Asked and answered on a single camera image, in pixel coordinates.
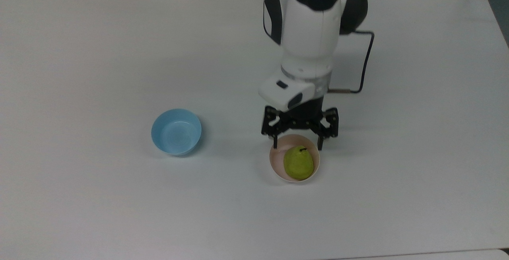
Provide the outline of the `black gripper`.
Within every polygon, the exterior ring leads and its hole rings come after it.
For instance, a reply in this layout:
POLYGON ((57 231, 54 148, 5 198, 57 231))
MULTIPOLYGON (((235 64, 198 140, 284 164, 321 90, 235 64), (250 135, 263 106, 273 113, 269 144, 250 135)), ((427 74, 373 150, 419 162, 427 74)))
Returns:
POLYGON ((288 130, 288 121, 312 120, 312 131, 318 136, 317 148, 323 148, 325 139, 338 136, 339 115, 336 107, 323 111, 324 97, 311 99, 287 112, 279 111, 272 106, 266 106, 262 121, 261 134, 273 140, 273 148, 278 148, 278 137, 288 130))

